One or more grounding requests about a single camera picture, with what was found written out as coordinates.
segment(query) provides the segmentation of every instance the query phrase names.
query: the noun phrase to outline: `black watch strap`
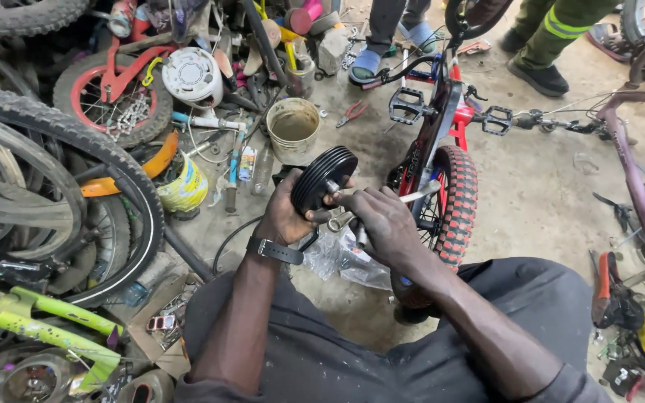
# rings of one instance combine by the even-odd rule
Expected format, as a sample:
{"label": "black watch strap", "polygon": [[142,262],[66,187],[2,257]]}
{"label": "black watch strap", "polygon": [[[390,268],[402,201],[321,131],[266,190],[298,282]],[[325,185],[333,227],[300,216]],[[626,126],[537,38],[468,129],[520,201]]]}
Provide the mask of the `black watch strap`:
{"label": "black watch strap", "polygon": [[278,259],[292,265],[302,264],[302,252],[274,243],[271,240],[250,237],[246,250],[256,252],[261,256],[272,257],[273,259]]}

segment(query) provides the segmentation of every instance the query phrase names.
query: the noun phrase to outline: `yellow container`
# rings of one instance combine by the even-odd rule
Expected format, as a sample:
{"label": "yellow container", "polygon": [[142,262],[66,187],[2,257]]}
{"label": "yellow container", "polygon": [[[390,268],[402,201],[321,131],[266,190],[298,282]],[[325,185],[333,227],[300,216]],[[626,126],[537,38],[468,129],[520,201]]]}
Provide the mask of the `yellow container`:
{"label": "yellow container", "polygon": [[181,174],[156,190],[161,204],[169,212],[189,212],[199,206],[208,194],[208,178],[189,157],[182,155]]}

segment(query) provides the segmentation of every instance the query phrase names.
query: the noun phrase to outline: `purple bicycle frame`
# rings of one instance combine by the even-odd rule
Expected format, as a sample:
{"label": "purple bicycle frame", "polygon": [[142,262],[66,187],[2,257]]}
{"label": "purple bicycle frame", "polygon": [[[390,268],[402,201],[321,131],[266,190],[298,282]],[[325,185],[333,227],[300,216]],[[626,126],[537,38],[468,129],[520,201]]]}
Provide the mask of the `purple bicycle frame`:
{"label": "purple bicycle frame", "polygon": [[645,91],[628,91],[627,89],[636,89],[643,81],[641,79],[641,68],[645,63],[645,49],[634,60],[631,70],[629,71],[629,81],[618,92],[609,99],[596,114],[596,118],[604,121],[608,127],[608,132],[616,145],[618,158],[621,160],[623,170],[626,173],[626,186],[632,197],[633,207],[639,216],[641,227],[645,232],[645,187],[641,180],[641,172],[633,160],[629,142],[626,139],[624,127],[616,116],[616,108],[624,102],[645,102]]}

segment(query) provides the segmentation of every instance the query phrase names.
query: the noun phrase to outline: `concrete floor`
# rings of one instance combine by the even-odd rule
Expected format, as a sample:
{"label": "concrete floor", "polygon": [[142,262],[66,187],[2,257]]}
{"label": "concrete floor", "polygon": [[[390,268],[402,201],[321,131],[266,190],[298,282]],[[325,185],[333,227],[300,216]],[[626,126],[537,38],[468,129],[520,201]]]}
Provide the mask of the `concrete floor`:
{"label": "concrete floor", "polygon": [[[369,4],[369,0],[355,4],[343,19],[362,22],[368,16]],[[496,41],[511,26],[518,7],[519,2],[515,2],[506,17],[484,36],[495,45],[488,54],[460,58],[463,80],[474,84],[481,96],[489,98],[484,103],[485,107],[501,105],[514,111],[530,108],[554,110],[614,90],[628,77],[627,66],[609,59],[581,38],[571,44],[556,63],[571,85],[569,93],[560,99],[536,93],[506,70],[507,56],[496,46]],[[443,12],[439,6],[433,6],[427,20],[432,27],[443,24]],[[618,17],[608,17],[609,22],[614,20],[618,23]],[[398,62],[399,59],[392,59],[383,63],[392,67]],[[429,94],[427,85],[411,82],[408,86]],[[326,109],[329,115],[323,120],[314,155],[338,144],[347,146],[360,160],[359,188],[380,187],[389,169],[402,160],[408,144],[417,136],[417,127],[402,124],[382,134],[390,125],[388,102],[396,88],[392,84],[362,93],[348,85],[344,73],[326,79],[315,88],[311,101],[322,105],[321,108]],[[370,104],[364,114],[335,129],[336,121],[347,107],[360,98]],[[576,106],[590,107],[594,102]],[[637,105],[628,105],[620,110],[620,116],[629,120],[632,136],[640,140],[635,146],[634,157],[645,168],[645,110]],[[565,113],[558,118],[583,118],[583,113]],[[263,141],[262,136],[256,135],[252,145],[260,147]],[[592,284],[588,250],[609,250],[610,237],[619,239],[623,235],[611,208],[596,201],[591,193],[595,191],[616,202],[629,202],[614,145],[601,142],[594,136],[564,131],[548,135],[536,130],[512,129],[505,137],[497,137],[482,133],[479,125],[468,128],[467,141],[470,155],[477,165],[479,202],[474,233],[464,261],[479,262],[509,256],[543,257],[569,266]],[[221,149],[228,146],[221,144]],[[598,165],[596,174],[585,175],[575,169],[573,158],[578,152],[585,153]],[[216,178],[225,167],[205,163],[201,159],[196,162],[208,172],[212,192]],[[279,166],[280,163],[276,162],[273,172],[277,172]],[[176,224],[209,263],[222,240],[241,224],[261,215],[265,207],[265,200],[250,196],[247,189],[238,193],[239,209],[235,215],[224,212],[224,203],[208,208],[211,200],[212,196],[206,197],[198,218]],[[237,267],[251,230],[252,227],[228,244],[227,251],[230,252],[220,263],[224,270]],[[644,268],[628,244],[619,250],[626,256],[620,264],[622,277]],[[296,287],[327,314],[330,323],[341,334],[378,352],[384,352],[397,343],[418,340],[436,327],[436,320],[432,319],[411,327],[398,325],[392,316],[393,304],[388,301],[391,292],[365,288],[337,275],[323,281],[302,266],[293,267],[292,275]],[[645,287],[641,285],[638,291],[645,292]],[[605,340],[613,338],[613,333],[605,331]],[[590,344],[588,371],[594,379],[600,378],[605,368],[605,361],[596,359],[596,353],[603,346],[604,343],[598,346]],[[645,402],[645,394],[636,401]]]}

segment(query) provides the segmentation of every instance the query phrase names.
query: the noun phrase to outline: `black pedal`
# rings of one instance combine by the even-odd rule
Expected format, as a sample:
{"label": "black pedal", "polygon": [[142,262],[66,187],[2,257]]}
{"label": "black pedal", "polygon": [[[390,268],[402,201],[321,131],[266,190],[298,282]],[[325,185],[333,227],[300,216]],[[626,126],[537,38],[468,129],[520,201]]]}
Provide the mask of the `black pedal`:
{"label": "black pedal", "polygon": [[505,135],[512,127],[512,110],[501,106],[490,106],[482,115],[482,131],[494,135]]}
{"label": "black pedal", "polygon": [[[415,97],[417,101],[408,102],[400,99],[400,96]],[[405,115],[412,115],[407,119],[402,116],[395,116],[396,110],[404,111]],[[429,108],[424,104],[424,94],[422,91],[412,90],[407,87],[399,87],[395,94],[390,98],[390,119],[401,124],[413,125],[422,116],[427,114]]]}

